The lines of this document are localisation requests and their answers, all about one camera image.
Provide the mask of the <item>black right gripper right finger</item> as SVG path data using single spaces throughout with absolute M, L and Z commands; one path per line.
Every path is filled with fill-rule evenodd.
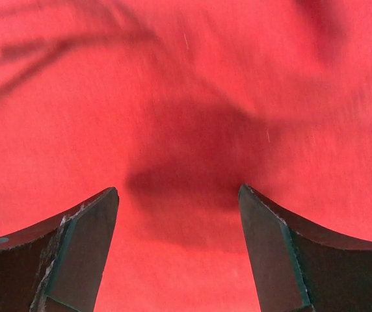
M 262 311 L 372 311 L 372 242 L 327 229 L 248 185 L 239 190 Z

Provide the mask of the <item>dark red t shirt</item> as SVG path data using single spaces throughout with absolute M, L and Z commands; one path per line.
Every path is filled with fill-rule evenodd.
M 97 311 L 257 311 L 242 184 L 372 241 L 372 1 L 0 1 L 0 236 L 117 188 Z

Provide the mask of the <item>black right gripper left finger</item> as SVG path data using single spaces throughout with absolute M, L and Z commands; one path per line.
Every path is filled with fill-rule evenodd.
M 107 188 L 0 237 L 0 311 L 93 311 L 118 204 Z

